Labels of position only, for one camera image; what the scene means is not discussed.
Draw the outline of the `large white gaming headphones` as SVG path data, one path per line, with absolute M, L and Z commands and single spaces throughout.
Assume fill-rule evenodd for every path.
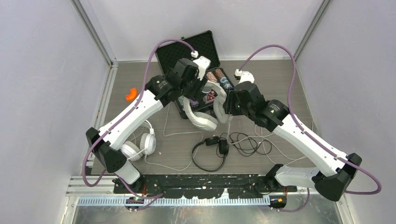
M 218 83 L 208 81 L 205 87 L 214 90 L 217 93 L 213 102 L 213 110 L 217 118 L 206 114 L 204 112 L 193 112 L 190 106 L 190 100 L 187 97 L 183 98 L 184 112 L 192 124 L 204 131 L 215 131 L 218 123 L 226 124 L 232 120 L 232 115 L 226 114 L 223 108 L 226 102 L 226 92 Z

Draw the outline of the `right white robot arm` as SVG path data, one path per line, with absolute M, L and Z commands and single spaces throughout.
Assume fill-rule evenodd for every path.
M 257 126 L 287 140 L 310 159 L 315 167 L 293 168 L 276 164 L 266 175 L 267 187 L 279 191 L 287 186 L 315 189 L 324 198 L 337 202 L 357 173 L 362 158 L 332 147 L 299 119 L 293 120 L 289 108 L 279 100 L 266 100 L 257 85 L 245 81 L 226 91 L 225 112 L 244 115 Z

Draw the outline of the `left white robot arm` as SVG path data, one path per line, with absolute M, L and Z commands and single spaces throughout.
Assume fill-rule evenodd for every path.
M 204 56 L 193 61 L 179 59 L 165 75 L 152 77 L 138 97 L 111 122 L 99 130 L 86 131 L 90 151 L 108 173 L 115 173 L 132 193 L 142 190 L 143 180 L 136 167 L 122 153 L 127 138 L 149 117 L 188 92 L 200 91 L 210 65 Z

